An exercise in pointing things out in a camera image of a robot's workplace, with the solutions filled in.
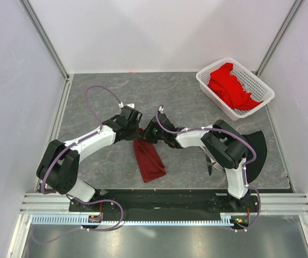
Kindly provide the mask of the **dark red cloth napkin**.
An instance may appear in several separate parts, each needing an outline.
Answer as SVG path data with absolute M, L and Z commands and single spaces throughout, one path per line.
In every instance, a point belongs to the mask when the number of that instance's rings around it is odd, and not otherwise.
M 144 183 L 166 175 L 165 166 L 154 145 L 142 139 L 133 141 L 134 153 Z

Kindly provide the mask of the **silver fork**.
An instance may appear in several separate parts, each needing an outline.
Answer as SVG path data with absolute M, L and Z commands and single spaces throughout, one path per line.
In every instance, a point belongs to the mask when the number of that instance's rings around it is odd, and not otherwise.
M 219 170 L 219 171 L 223 171 L 224 170 L 224 168 L 218 162 L 215 162 L 213 164 L 213 168 L 216 169 L 216 170 Z

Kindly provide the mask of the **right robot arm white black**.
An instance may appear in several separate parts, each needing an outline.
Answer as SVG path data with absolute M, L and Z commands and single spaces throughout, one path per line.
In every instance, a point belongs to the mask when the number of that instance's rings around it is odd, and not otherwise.
M 247 181 L 243 166 L 247 160 L 248 141 L 223 120 L 200 127 L 176 127 L 166 114 L 157 113 L 142 133 L 142 138 L 156 144 L 164 141 L 171 148 L 203 147 L 225 170 L 228 184 L 228 205 L 233 211 L 247 206 Z

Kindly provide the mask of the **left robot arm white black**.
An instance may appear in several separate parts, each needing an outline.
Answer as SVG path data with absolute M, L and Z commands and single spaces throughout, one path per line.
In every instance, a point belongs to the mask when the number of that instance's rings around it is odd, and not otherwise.
M 57 192 L 74 197 L 87 211 L 99 207 L 97 190 L 79 179 L 80 163 L 91 154 L 119 141 L 140 138 L 139 123 L 142 113 L 133 104 L 121 108 L 120 114 L 104 121 L 95 130 L 73 140 L 53 140 L 38 166 L 36 176 L 42 180 L 41 192 Z

